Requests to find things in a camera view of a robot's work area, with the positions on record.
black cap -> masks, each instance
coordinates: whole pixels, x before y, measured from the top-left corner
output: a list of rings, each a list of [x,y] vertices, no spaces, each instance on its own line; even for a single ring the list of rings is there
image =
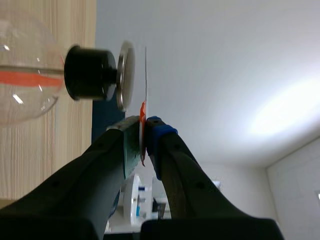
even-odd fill
[[[116,89],[117,69],[113,54],[73,46],[64,64],[65,87],[74,100],[109,101]]]

glass flask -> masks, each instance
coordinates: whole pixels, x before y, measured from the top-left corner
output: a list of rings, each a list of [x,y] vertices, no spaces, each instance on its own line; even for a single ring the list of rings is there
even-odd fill
[[[108,50],[75,45],[63,53],[51,33],[29,14],[0,6],[0,126],[37,118],[61,93],[74,100],[111,100],[130,105],[135,74],[131,43],[122,44],[118,65]]]

white wall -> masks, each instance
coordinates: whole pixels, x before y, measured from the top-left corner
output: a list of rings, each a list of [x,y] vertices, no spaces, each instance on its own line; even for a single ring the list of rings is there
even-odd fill
[[[274,200],[264,168],[201,164],[212,180],[221,181],[221,192],[237,208],[259,218],[277,220]]]
[[[320,239],[320,138],[267,169],[280,227],[288,240]]]

ceiling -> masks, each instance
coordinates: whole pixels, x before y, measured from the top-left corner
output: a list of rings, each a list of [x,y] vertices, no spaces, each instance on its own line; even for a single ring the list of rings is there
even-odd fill
[[[320,134],[317,0],[97,3],[97,47],[135,46],[128,115],[177,128],[201,163],[268,166]]]

dark blue panel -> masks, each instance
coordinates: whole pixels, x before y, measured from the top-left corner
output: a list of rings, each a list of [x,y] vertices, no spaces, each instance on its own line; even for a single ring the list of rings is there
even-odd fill
[[[93,101],[91,141],[95,141],[107,127],[124,118],[125,113],[118,109],[116,94],[111,101]]]

